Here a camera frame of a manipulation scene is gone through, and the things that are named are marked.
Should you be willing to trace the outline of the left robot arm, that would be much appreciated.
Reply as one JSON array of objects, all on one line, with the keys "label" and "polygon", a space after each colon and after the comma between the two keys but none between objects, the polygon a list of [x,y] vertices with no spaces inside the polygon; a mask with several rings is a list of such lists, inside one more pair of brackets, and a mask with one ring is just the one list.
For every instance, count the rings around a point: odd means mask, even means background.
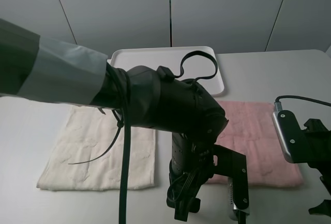
[{"label": "left robot arm", "polygon": [[214,144],[228,122],[198,78],[163,66],[114,68],[103,53],[1,20],[1,95],[113,111],[124,129],[120,223],[126,222],[131,128],[171,132],[167,205],[181,221],[198,212],[197,194],[212,175]]}]

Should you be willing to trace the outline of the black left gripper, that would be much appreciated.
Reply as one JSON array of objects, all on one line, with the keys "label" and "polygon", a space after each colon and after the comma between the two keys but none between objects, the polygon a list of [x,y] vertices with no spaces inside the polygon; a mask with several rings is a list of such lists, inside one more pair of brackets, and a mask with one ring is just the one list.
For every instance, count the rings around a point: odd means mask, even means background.
[{"label": "black left gripper", "polygon": [[214,175],[216,140],[215,133],[197,140],[181,133],[172,134],[167,206],[174,209],[174,219],[186,221],[189,213],[199,211],[201,200],[197,194]]}]

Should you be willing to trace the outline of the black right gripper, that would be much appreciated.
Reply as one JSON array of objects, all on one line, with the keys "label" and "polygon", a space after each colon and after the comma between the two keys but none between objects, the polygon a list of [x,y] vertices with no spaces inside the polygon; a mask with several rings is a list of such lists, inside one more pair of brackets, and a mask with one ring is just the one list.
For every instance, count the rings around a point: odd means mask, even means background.
[{"label": "black right gripper", "polygon": [[310,118],[304,126],[304,134],[313,155],[307,164],[321,173],[320,180],[330,194],[330,130],[320,119]]}]

